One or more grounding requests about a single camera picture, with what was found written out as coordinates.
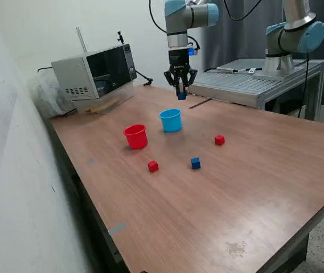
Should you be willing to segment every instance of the plastic bag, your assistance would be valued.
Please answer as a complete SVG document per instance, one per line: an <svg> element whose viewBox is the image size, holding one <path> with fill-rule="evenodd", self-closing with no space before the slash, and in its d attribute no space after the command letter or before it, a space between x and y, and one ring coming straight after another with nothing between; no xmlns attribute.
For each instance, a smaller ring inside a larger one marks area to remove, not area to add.
<svg viewBox="0 0 324 273"><path fill-rule="evenodd" d="M54 70L44 69L30 81L31 98L45 118L64 115L76 107L61 91Z"/></svg>

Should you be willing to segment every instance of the plastic cup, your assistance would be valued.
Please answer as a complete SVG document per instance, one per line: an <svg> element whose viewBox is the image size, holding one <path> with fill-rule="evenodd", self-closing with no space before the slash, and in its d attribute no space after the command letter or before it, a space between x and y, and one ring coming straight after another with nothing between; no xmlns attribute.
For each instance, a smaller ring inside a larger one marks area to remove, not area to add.
<svg viewBox="0 0 324 273"><path fill-rule="evenodd" d="M168 109L159 114L164 132L178 132L182 128L181 112L179 109Z"/></svg>
<svg viewBox="0 0 324 273"><path fill-rule="evenodd" d="M124 135L126 136L131 149L142 149L148 144L145 130L146 127L143 124L135 124L124 130Z"/></svg>

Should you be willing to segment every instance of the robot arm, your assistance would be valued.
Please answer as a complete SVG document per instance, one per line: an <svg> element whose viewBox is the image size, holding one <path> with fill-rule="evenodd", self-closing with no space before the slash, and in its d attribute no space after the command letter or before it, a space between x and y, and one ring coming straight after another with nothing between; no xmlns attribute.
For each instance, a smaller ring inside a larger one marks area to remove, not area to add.
<svg viewBox="0 0 324 273"><path fill-rule="evenodd" d="M294 72L291 53L310 53L324 39L324 23L316 21L309 0L283 0L287 21L266 29L265 76L285 76Z"/></svg>
<svg viewBox="0 0 324 273"><path fill-rule="evenodd" d="M197 70L190 67L190 56L196 52L188 45L187 30L213 26L219 19L217 5L203 2L202 0L199 1L201 4L196 4L191 1L186 4L185 0L165 1L170 68L164 75L168 83L175 87L179 100L186 99L186 88L193 84L197 74Z"/></svg>

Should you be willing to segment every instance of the red cup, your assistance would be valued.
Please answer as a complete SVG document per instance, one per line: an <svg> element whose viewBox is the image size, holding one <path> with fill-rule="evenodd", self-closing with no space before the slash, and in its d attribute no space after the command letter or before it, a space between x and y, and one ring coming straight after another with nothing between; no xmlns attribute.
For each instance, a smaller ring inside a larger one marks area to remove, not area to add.
<svg viewBox="0 0 324 273"><path fill-rule="evenodd" d="M131 149L142 149L148 144L145 130L146 127L143 124L135 124L124 130L124 135L128 139Z"/></svg>

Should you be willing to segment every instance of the small block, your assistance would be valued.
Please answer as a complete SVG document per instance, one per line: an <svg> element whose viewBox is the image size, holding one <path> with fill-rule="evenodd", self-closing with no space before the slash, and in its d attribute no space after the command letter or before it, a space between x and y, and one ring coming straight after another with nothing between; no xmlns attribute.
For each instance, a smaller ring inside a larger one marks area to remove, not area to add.
<svg viewBox="0 0 324 273"><path fill-rule="evenodd" d="M218 135L216 138L215 138L215 144L216 145L223 145L225 143L225 137L223 135Z"/></svg>
<svg viewBox="0 0 324 273"><path fill-rule="evenodd" d="M192 169L201 169L201 162L199 158L192 158L191 163Z"/></svg>
<svg viewBox="0 0 324 273"><path fill-rule="evenodd" d="M150 172L156 172L159 170L158 163L154 160L148 163L148 168Z"/></svg>

